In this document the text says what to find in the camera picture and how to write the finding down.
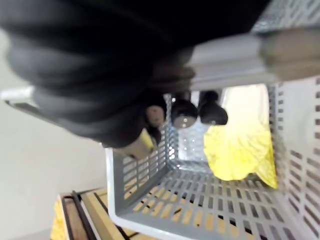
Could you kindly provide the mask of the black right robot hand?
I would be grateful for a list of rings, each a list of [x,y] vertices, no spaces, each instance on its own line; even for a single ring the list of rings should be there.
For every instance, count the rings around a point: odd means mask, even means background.
[[[3,0],[12,70],[69,132],[141,160],[166,119],[153,81],[188,76],[193,46],[247,33],[266,0]]]

